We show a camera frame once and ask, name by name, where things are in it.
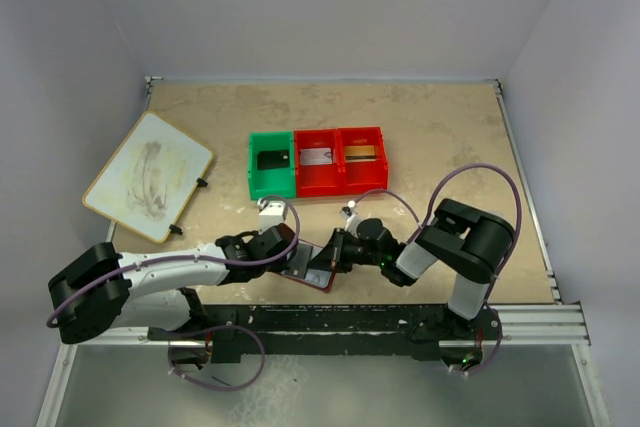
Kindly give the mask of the red leather card holder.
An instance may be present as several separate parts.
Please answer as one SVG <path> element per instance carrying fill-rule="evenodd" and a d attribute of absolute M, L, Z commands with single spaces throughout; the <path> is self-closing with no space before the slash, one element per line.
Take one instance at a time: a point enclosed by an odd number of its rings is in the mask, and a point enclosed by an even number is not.
<path fill-rule="evenodd" d="M 300 241 L 300 242 L 313 245 L 313 254 L 317 254 L 322 249 L 321 247 L 312 243 L 308 243 L 306 241 Z M 304 279 L 297 279 L 297 278 L 293 278 L 285 275 L 284 271 L 280 273 L 281 276 L 325 293 L 328 293 L 331 290 L 331 287 L 335 278 L 335 274 L 332 272 L 308 269 L 307 275 Z"/>

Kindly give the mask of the white card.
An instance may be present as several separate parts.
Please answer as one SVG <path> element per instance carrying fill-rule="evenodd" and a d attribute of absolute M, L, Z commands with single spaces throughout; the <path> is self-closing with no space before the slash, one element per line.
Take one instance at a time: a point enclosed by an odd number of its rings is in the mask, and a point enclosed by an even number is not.
<path fill-rule="evenodd" d="M 301 166 L 322 166 L 333 163 L 333 150 L 329 147 L 301 149 L 299 164 Z"/>

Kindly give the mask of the gold card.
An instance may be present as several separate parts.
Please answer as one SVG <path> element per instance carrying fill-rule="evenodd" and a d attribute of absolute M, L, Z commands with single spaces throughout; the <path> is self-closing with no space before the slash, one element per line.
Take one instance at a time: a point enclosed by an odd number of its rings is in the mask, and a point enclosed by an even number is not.
<path fill-rule="evenodd" d="M 377 159 L 376 148 L 373 145 L 350 145 L 344 147 L 346 163 L 370 162 Z"/>

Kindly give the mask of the black VIP card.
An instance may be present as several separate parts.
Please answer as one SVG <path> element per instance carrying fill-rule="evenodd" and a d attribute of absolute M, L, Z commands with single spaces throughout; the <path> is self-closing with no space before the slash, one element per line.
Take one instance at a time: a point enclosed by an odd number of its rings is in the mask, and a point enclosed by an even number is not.
<path fill-rule="evenodd" d="M 308 264 L 312 254 L 313 245 L 300 242 L 295 249 L 295 253 L 288 259 L 287 269 L 284 274 L 289 277 L 304 279 L 307 275 Z"/>

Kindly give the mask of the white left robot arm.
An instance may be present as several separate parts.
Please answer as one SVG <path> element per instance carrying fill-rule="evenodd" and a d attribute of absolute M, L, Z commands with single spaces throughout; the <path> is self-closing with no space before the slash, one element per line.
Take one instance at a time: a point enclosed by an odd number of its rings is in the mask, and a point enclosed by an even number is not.
<path fill-rule="evenodd" d="M 49 280 L 53 311 L 46 325 L 65 344 L 119 327 L 159 328 L 194 339 L 206 325 L 196 287 L 284 271 L 299 233 L 279 223 L 165 254 L 120 253 L 110 242 L 98 243 Z"/>

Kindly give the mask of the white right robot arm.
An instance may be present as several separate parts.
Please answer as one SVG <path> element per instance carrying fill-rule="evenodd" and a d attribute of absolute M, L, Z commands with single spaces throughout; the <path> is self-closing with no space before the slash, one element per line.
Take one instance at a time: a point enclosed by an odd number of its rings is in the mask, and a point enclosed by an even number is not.
<path fill-rule="evenodd" d="M 467 338 L 479 328 L 490 286 L 517 240 L 517 230 L 508 221 L 446 198 L 414 239 L 400 242 L 380 219 L 362 219 L 352 207 L 345 211 L 346 226 L 336 228 L 328 243 L 311 255 L 310 269 L 347 273 L 355 265 L 376 266 L 392 284 L 409 287 L 441 262 L 456 272 L 446 303 L 446 330 Z"/>

